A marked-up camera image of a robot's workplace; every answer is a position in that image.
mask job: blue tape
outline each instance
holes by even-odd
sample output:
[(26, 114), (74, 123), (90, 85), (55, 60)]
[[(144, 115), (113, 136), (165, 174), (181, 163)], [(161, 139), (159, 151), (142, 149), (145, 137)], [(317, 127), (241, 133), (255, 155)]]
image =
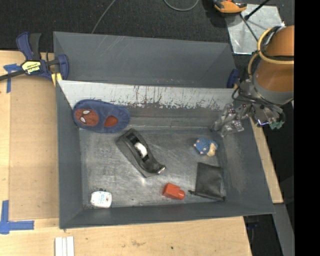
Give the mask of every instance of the blue tape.
[(2, 201), (0, 234), (7, 235), (10, 231), (34, 230), (34, 220), (9, 221), (9, 200)]
[[(19, 65), (15, 64), (9, 64), (9, 65), (4, 65), (3, 68), (5, 69), (5, 71), (9, 73), (11, 73), (12, 71), (20, 71), (21, 67)], [(11, 78), (9, 77), (7, 79), (6, 82), (6, 93), (10, 93), (11, 92)]]

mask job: small white object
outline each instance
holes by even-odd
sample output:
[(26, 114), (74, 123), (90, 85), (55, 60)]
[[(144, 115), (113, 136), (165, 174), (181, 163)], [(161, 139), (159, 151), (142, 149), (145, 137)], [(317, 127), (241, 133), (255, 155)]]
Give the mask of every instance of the small white object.
[(148, 154), (146, 147), (142, 145), (140, 142), (134, 144), (134, 147), (140, 152), (141, 158), (144, 158)]
[(75, 256), (74, 237), (56, 237), (54, 240), (55, 256)]
[(95, 191), (91, 194), (90, 203), (94, 207), (109, 208), (112, 202), (112, 194), (105, 191)]

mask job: blue slipper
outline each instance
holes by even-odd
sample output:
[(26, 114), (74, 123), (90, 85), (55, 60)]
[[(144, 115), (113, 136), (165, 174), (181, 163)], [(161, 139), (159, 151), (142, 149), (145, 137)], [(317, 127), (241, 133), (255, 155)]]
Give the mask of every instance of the blue slipper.
[(116, 133), (126, 128), (130, 121), (126, 108), (96, 99), (77, 102), (72, 117), (80, 128), (98, 133)]

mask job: blue stuffed toy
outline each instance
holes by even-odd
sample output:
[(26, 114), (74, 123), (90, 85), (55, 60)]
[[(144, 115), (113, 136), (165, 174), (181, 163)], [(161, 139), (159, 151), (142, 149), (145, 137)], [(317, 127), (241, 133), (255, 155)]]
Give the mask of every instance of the blue stuffed toy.
[(210, 140), (204, 137), (198, 138), (193, 146), (199, 151), (201, 155), (206, 154), (208, 156), (214, 156), (218, 149), (218, 144), (214, 140)]

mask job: red plastic toy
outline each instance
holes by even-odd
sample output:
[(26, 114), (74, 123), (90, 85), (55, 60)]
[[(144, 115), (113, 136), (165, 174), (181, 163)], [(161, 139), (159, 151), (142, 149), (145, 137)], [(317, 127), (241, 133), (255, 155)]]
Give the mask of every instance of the red plastic toy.
[(162, 195), (171, 199), (182, 200), (185, 198), (185, 192), (181, 190), (179, 186), (172, 183), (168, 183), (164, 186)]

